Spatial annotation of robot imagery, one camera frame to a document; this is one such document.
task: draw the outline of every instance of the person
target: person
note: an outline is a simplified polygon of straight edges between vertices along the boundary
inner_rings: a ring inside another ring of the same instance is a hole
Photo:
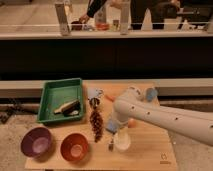
[[[94,17],[94,14],[106,3],[107,0],[94,0],[89,6],[86,14],[80,17],[80,22],[87,23],[88,20]],[[131,0],[130,11],[131,11],[131,22],[134,30],[140,30],[142,27],[143,20],[145,18],[146,10],[149,9],[151,12],[151,20],[153,23],[153,29],[164,28],[164,18],[159,16],[156,11],[156,5],[163,0]],[[119,8],[119,4],[116,0],[112,0],[110,6]]]

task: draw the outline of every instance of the green tray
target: green tray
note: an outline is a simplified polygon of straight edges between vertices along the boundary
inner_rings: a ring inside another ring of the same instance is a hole
[[[64,116],[54,114],[54,110],[62,104],[78,99],[80,111],[78,115]],[[83,88],[80,78],[50,81],[44,84],[37,121],[39,123],[57,123],[76,121],[84,116]]]

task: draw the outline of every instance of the person's hand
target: person's hand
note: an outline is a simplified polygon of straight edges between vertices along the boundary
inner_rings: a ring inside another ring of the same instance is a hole
[[[110,4],[111,7],[121,9],[121,2],[118,0],[111,0]]]
[[[79,21],[83,24],[86,24],[89,21],[89,19],[90,17],[87,14],[84,14],[79,18]]]

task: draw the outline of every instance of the dark wall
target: dark wall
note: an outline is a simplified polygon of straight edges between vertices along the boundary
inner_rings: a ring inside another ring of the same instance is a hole
[[[211,37],[1,40],[0,77],[212,77],[212,45]]]

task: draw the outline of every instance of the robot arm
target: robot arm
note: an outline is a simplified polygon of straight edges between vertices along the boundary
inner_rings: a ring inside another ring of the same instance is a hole
[[[141,92],[128,88],[114,102],[112,119],[123,127],[129,118],[177,132],[213,146],[213,115],[205,112],[157,106],[141,101]]]

